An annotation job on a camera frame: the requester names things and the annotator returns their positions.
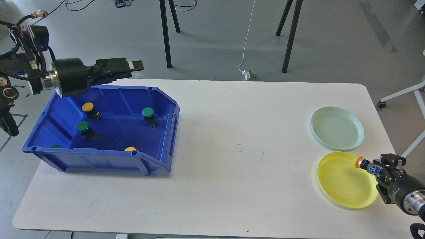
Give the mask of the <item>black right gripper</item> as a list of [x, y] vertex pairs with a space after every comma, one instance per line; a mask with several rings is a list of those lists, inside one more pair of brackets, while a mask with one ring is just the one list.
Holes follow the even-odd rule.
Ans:
[[424, 202], [424, 184], [406, 173], [405, 157], [381, 154], [381, 163], [369, 162], [367, 172], [376, 177], [376, 189], [385, 204], [420, 205]]

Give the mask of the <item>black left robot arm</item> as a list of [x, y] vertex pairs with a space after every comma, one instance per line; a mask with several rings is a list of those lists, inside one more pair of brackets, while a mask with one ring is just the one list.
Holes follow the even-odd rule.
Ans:
[[132, 72], [144, 69], [139, 61], [126, 58], [98, 59], [93, 66], [85, 66], [79, 58], [56, 59], [49, 47], [49, 32], [45, 26], [27, 25], [27, 19], [45, 18], [47, 11], [39, 10], [21, 18], [17, 23], [2, 21], [9, 29], [15, 45], [1, 54], [1, 128], [9, 136], [19, 134], [18, 126], [10, 113], [19, 97], [10, 78], [29, 83], [32, 94], [54, 89], [59, 97], [69, 97], [88, 92], [91, 86], [112, 83], [129, 78]]

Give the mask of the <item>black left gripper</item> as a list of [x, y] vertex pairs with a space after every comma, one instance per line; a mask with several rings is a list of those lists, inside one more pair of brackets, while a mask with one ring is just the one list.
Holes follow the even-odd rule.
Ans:
[[93, 66], [84, 65], [79, 58], [56, 59], [51, 66], [56, 74], [55, 89], [59, 97], [86, 94], [91, 86], [129, 78], [131, 72], [144, 70], [141, 60], [127, 61], [126, 58], [98, 59]]

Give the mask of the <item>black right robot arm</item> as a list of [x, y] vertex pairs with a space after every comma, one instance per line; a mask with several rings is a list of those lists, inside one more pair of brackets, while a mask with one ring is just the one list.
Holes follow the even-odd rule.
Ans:
[[380, 160], [357, 162], [358, 167], [375, 177], [376, 189], [385, 204], [395, 204], [404, 213], [424, 221], [425, 186], [407, 174], [405, 164], [404, 157], [393, 153], [381, 154]]

